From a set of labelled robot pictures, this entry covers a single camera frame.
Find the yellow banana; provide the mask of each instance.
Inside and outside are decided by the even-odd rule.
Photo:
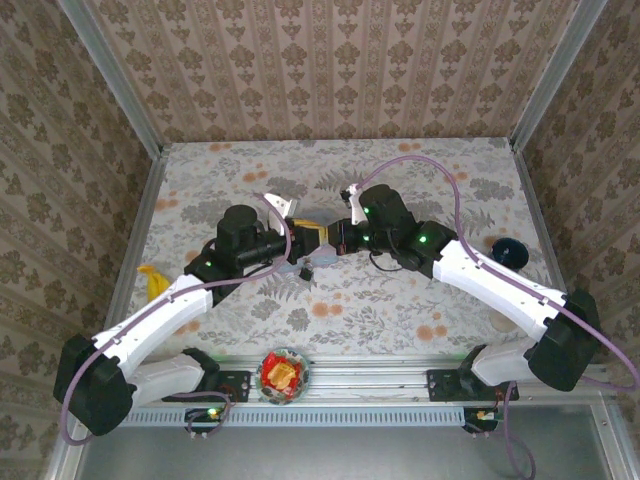
[[[154,300],[162,292],[164,292],[171,283],[167,278],[159,273],[152,265],[140,265],[138,272],[147,276],[147,299]]]

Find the red object in bowl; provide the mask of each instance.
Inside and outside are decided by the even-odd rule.
[[[300,364],[292,364],[286,357],[279,357],[274,352],[271,352],[267,355],[267,358],[262,362],[262,384],[267,385],[269,387],[275,388],[280,392],[284,392],[284,390],[280,390],[276,388],[276,386],[269,380],[269,373],[273,370],[277,365],[281,363],[286,363],[291,368],[296,371],[295,376],[289,381],[289,385],[287,385],[286,389],[288,389],[287,398],[293,397],[293,392],[295,392],[296,387],[298,386],[298,382],[300,381]]]

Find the cable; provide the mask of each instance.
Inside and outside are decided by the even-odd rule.
[[[536,292],[535,290],[529,288],[526,285],[521,284],[517,280],[512,279],[511,277],[509,277],[507,275],[504,275],[502,272],[499,272],[498,270],[492,268],[491,266],[487,265],[486,263],[480,262],[480,259],[474,253],[474,251],[471,249],[471,246],[467,243],[467,240],[464,237],[464,230],[462,229],[462,222],[461,222],[461,219],[460,219],[460,203],[461,203],[460,202],[460,190],[458,189],[458,185],[456,183],[456,180],[453,177],[453,175],[451,174],[451,172],[449,172],[446,168],[444,168],[444,166],[442,166],[440,163],[436,162],[435,160],[433,160],[433,159],[431,159],[429,157],[424,157],[424,156],[421,156],[421,155],[405,155],[403,157],[394,158],[393,160],[390,160],[390,161],[388,161],[386,163],[383,163],[382,165],[377,167],[373,172],[371,172],[364,180],[362,180],[359,184],[356,185],[356,190],[361,189],[364,185],[369,183],[373,178],[375,178],[383,170],[391,167],[392,165],[395,165],[397,163],[403,162],[405,160],[419,161],[419,162],[428,163],[428,164],[432,165],[433,167],[437,168],[438,170],[440,170],[440,172],[442,172],[447,177],[447,180],[449,181],[449,183],[451,184],[451,188],[453,189],[454,221],[455,221],[456,233],[458,234],[458,240],[460,241],[460,244],[462,245],[462,248],[464,249],[464,251],[467,253],[467,255],[469,255],[469,258],[471,258],[471,260],[473,260],[476,263],[476,265],[478,265],[480,268],[483,268],[487,272],[491,273],[495,277],[497,277],[497,278],[503,280],[504,282],[508,283],[509,285],[512,285],[512,286],[520,289],[521,291],[531,295],[533,298],[537,299],[538,301],[546,302],[554,310],[556,310],[557,312],[562,313],[564,316],[566,316],[571,321],[576,323],[582,329],[584,329],[587,332],[589,332],[589,334],[591,334],[600,343],[602,343],[605,347],[607,347],[609,350],[611,350],[611,352],[613,352],[613,354],[616,357],[618,357],[618,359],[620,359],[620,361],[629,369],[629,372],[631,373],[631,376],[633,377],[633,385],[630,385],[630,386],[613,385],[611,383],[600,382],[598,380],[595,380],[595,379],[592,379],[592,378],[589,378],[589,377],[582,377],[582,380],[584,380],[586,383],[589,383],[591,385],[595,385],[595,386],[597,386],[599,388],[612,389],[612,390],[616,390],[618,392],[633,392],[633,391],[637,390],[640,387],[640,372],[638,372],[638,369],[633,365],[631,360],[618,347],[616,347],[607,337],[605,337],[603,334],[598,332],[595,328],[593,328],[591,325],[589,325],[584,320],[579,318],[573,312],[570,312],[569,310],[564,308],[564,306],[559,305],[558,303],[554,302],[553,300],[550,300],[550,299],[546,298],[544,295]],[[504,400],[504,435],[505,435],[506,444],[507,444],[507,456],[509,457],[509,461],[511,462],[511,465],[513,466],[514,470],[517,472],[517,474],[521,478],[527,479],[527,480],[533,480],[533,478],[535,478],[535,473],[536,473],[535,472],[535,461],[533,459],[533,455],[531,454],[529,449],[526,447],[524,442],[522,442],[522,440],[520,440],[515,435],[512,435],[512,434],[509,433],[509,424],[508,424],[508,420],[507,419],[508,419],[508,409],[509,409],[509,396],[511,394],[511,390],[512,390],[513,385],[515,385],[514,382],[511,382],[511,384],[509,384],[509,389],[507,391],[507,395],[506,395],[506,398]],[[515,457],[513,456],[513,447],[511,445],[512,441],[515,442],[515,443],[521,444],[521,446],[527,452],[527,456],[529,457],[529,461],[531,462],[531,470],[532,470],[532,473],[531,473],[530,477],[524,476],[524,474],[522,474],[520,469],[514,463],[515,462]]]
[[[395,253],[396,255],[400,256],[400,252],[398,251],[396,246],[393,244],[393,237],[391,236],[391,229],[390,228],[387,229],[387,240],[389,240],[389,245],[391,245],[391,250],[393,250],[393,253]]]
[[[225,393],[222,393],[222,392],[177,393],[177,394],[172,395],[172,396],[173,397],[179,397],[179,398],[220,397],[225,401],[226,405],[225,405],[224,410],[222,412],[222,416],[220,417],[220,421],[218,422],[218,424],[215,427],[213,427],[211,429],[210,432],[207,432],[207,435],[213,435],[213,434],[218,433],[220,431],[220,428],[224,424],[224,422],[227,420],[227,417],[229,416],[229,413],[231,411],[231,399],[229,398],[229,395],[227,395]],[[187,432],[189,432],[189,435],[191,435],[191,433],[192,433],[193,422],[196,420],[196,418],[203,417],[206,414],[207,414],[206,412],[192,412],[187,417]]]
[[[92,434],[87,435],[87,437],[83,438],[82,440],[75,440],[75,439],[71,438],[71,435],[69,434],[69,430],[68,430],[69,404],[71,403],[71,397],[73,396],[73,393],[75,392],[75,389],[78,386],[78,383],[80,382],[80,379],[82,378],[84,373],[87,371],[87,369],[93,364],[93,362],[95,362],[100,357],[100,355],[102,355],[104,352],[106,352],[109,349],[109,347],[114,345],[115,342],[118,339],[122,338],[127,333],[129,333],[140,322],[142,322],[144,319],[148,318],[149,315],[157,312],[160,308],[165,306],[167,303],[170,303],[170,302],[174,301],[175,299],[180,298],[183,295],[186,295],[187,293],[195,292],[197,290],[202,290],[202,289],[211,289],[211,288],[215,288],[215,287],[223,287],[223,286],[226,286],[226,285],[237,285],[237,284],[248,282],[248,281],[251,281],[251,280],[260,280],[261,278],[268,277],[269,275],[275,273],[282,266],[282,264],[287,261],[287,258],[289,257],[289,254],[291,253],[291,232],[289,231],[289,226],[285,222],[284,218],[282,218],[282,215],[280,215],[280,212],[278,212],[278,210],[276,210],[276,208],[273,205],[271,205],[267,201],[266,198],[264,198],[262,195],[258,195],[258,194],[254,194],[254,195],[256,197],[258,197],[260,199],[260,201],[262,201],[271,212],[274,213],[276,218],[283,225],[284,234],[285,234],[285,238],[286,238],[286,241],[287,241],[286,247],[285,247],[285,251],[284,251],[284,255],[281,258],[279,258],[269,270],[267,270],[266,272],[263,272],[263,273],[259,273],[255,277],[232,278],[232,279],[228,279],[228,280],[220,280],[220,281],[217,281],[217,282],[204,283],[204,284],[201,284],[201,285],[194,285],[194,286],[191,286],[191,287],[188,287],[188,288],[183,288],[182,290],[179,290],[179,291],[173,293],[172,295],[163,298],[158,303],[152,305],[148,310],[145,310],[143,313],[141,313],[140,316],[136,317],[134,320],[132,320],[130,323],[128,323],[122,330],[120,330],[118,333],[116,333],[103,346],[101,346],[98,350],[96,350],[80,366],[80,368],[78,369],[76,374],[71,379],[71,382],[69,382],[69,387],[67,387],[67,392],[65,393],[64,400],[62,402],[62,409],[60,411],[60,435],[62,436],[62,439],[66,443],[68,443],[71,446],[77,447],[77,446],[86,444],[87,442],[89,442],[93,438]]]
[[[369,260],[371,260],[371,263],[373,263],[373,266],[376,267],[378,270],[381,270],[383,272],[399,272],[400,270],[402,270],[403,268],[382,268],[380,265],[378,265],[376,263],[376,261],[373,259],[373,252],[369,252]]]
[[[504,397],[504,420],[502,432],[505,440],[504,443],[507,448],[507,457],[509,457],[511,467],[516,472],[516,474],[522,480],[534,480],[536,478],[536,461],[533,458],[533,453],[531,453],[529,447],[527,447],[522,440],[509,433],[509,399],[511,398],[511,392],[513,391],[515,386],[516,382],[509,382],[509,387],[507,387],[507,394]],[[531,475],[529,475],[528,477],[524,473],[522,473],[522,470],[520,470],[520,467],[518,467],[518,462],[516,461],[516,457],[513,454],[513,445],[511,445],[512,441],[519,443],[527,454],[527,457],[529,457],[529,464],[531,465]]]
[[[270,267],[271,265],[273,265],[273,262],[271,260],[269,260],[267,263],[263,263],[262,265],[260,265],[260,266],[258,266],[256,268],[254,268],[253,270],[251,270],[243,278],[249,278],[251,275],[255,275],[259,271],[264,270],[265,268]]]
[[[474,251],[471,249],[471,246],[469,246],[469,244],[467,243],[467,240],[464,237],[464,231],[462,229],[462,222],[461,222],[461,219],[460,219],[460,203],[461,203],[460,202],[460,190],[458,189],[458,185],[456,183],[456,180],[453,177],[453,175],[451,174],[451,172],[449,172],[446,168],[444,168],[440,163],[436,162],[435,160],[432,160],[429,157],[423,157],[421,155],[405,155],[403,157],[394,158],[393,160],[390,160],[390,161],[388,161],[386,163],[383,163],[378,168],[376,168],[373,172],[371,172],[364,180],[362,180],[358,185],[356,185],[356,189],[357,190],[361,189],[364,185],[369,183],[374,177],[376,177],[383,170],[389,168],[392,165],[395,165],[397,163],[403,162],[405,160],[426,162],[426,163],[434,166],[438,170],[440,170],[447,177],[447,180],[449,181],[449,183],[451,184],[451,188],[453,189],[454,221],[455,221],[455,226],[456,226],[456,233],[458,234],[458,240],[460,241],[460,245],[462,245],[462,248],[467,253],[467,255],[469,255],[469,258],[471,258],[471,260],[473,260],[480,268],[483,268],[484,270],[486,270],[487,272],[491,273],[495,277],[498,277],[499,279],[503,280],[504,282],[507,282],[509,285],[511,285],[513,287],[516,287],[519,290],[522,290],[523,292],[531,295],[533,298],[535,298],[536,300],[538,300],[540,302],[546,302],[547,305],[552,307],[554,310],[562,313],[564,316],[566,316],[567,318],[571,319],[571,321],[576,323],[582,329],[584,329],[587,332],[589,332],[600,343],[602,343],[605,347],[607,347],[609,350],[611,350],[611,352],[613,352],[613,354],[616,357],[618,357],[618,359],[620,359],[620,361],[629,369],[629,372],[631,373],[631,376],[633,377],[633,385],[630,385],[630,386],[613,385],[611,383],[600,382],[598,380],[594,380],[594,379],[589,378],[589,377],[582,377],[582,380],[584,380],[586,383],[589,383],[591,385],[595,385],[595,386],[597,386],[599,388],[607,388],[607,389],[611,389],[611,390],[616,390],[618,392],[627,392],[627,393],[628,392],[633,392],[633,391],[637,390],[640,387],[640,372],[638,372],[638,369],[633,365],[633,362],[631,362],[631,360],[624,353],[622,353],[622,351],[618,347],[616,347],[602,333],[597,331],[595,328],[593,328],[591,325],[586,323],[584,320],[582,320],[580,317],[575,315],[573,312],[570,312],[569,310],[564,308],[562,305],[559,305],[558,303],[554,302],[553,300],[550,300],[547,297],[545,297],[544,295],[542,295],[542,294],[536,292],[535,290],[529,288],[527,285],[523,285],[520,282],[518,282],[517,280],[515,280],[515,279],[513,279],[513,278],[511,278],[511,277],[509,277],[509,276],[507,276],[505,274],[503,274],[502,272],[496,270],[495,268],[492,268],[490,265],[487,265],[484,262],[480,262],[480,259],[474,253]]]
[[[481,428],[475,426],[473,423],[467,423],[465,425],[466,427],[470,427],[471,429],[475,430],[478,433],[484,433],[484,434],[488,434],[489,437],[495,436],[495,435],[502,435],[503,437],[505,437],[505,439],[507,438],[507,436],[505,435],[505,432],[498,432],[498,431],[494,431],[494,432],[485,432],[484,430],[482,430]],[[520,469],[517,466],[514,466],[514,464],[512,463],[511,465],[513,466],[514,470],[516,471],[516,474],[520,476],[520,478],[522,480],[534,480],[535,476],[536,476],[536,472],[537,472],[537,467],[536,467],[536,461],[533,458],[533,453],[531,453],[531,450],[529,450],[529,447],[527,447],[527,445],[522,441],[522,439],[520,437],[517,437],[515,435],[513,435],[512,433],[509,434],[509,440],[514,443],[515,445],[518,445],[522,450],[524,450],[524,453],[527,455],[527,457],[529,458],[529,465],[531,466],[531,475],[529,477],[526,477],[523,473],[521,473]]]
[[[393,250],[393,253],[395,253],[396,255],[400,256],[400,252],[398,251],[398,249],[396,248],[396,246],[393,244],[393,238],[391,237],[391,229],[387,229],[387,240],[389,240],[389,245],[391,245],[391,250]],[[380,265],[378,265],[376,263],[376,261],[373,259],[373,252],[369,252],[369,260],[371,261],[371,263],[373,264],[374,267],[376,267],[378,270],[381,270],[383,272],[399,272],[400,270],[404,270],[403,267],[400,268],[382,268]]]

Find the metal corner post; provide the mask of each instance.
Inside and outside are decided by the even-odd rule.
[[[93,17],[88,2],[84,0],[59,0],[58,2],[78,37],[89,52],[120,108],[129,119],[138,139],[144,145],[153,161],[160,158],[162,141],[140,104],[133,86],[120,67],[109,43]]]

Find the small bowl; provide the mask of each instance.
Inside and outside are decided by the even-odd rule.
[[[275,353],[279,357],[285,357],[294,365],[300,365],[300,381],[298,382],[298,385],[291,397],[288,397],[286,394],[273,387],[262,384],[262,366],[264,361],[267,359],[267,356],[271,353]],[[273,405],[288,405],[302,397],[309,387],[309,362],[300,353],[291,348],[277,348],[272,352],[269,352],[262,362],[260,362],[260,366],[256,371],[255,379],[256,388],[260,393],[261,400],[272,403]]]

